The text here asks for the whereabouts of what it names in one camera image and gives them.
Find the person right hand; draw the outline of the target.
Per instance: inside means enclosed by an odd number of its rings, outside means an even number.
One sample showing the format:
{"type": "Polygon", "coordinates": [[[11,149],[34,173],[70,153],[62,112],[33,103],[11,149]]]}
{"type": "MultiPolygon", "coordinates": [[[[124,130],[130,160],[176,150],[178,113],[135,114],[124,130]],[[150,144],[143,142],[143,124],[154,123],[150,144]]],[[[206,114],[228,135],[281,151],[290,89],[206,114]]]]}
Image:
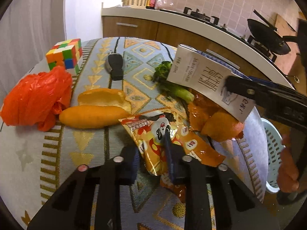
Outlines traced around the person right hand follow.
{"type": "Polygon", "coordinates": [[[282,145],[285,148],[281,151],[281,165],[278,170],[277,184],[284,193],[296,192],[299,189],[299,171],[291,154],[291,141],[289,135],[283,135],[282,145]]]}

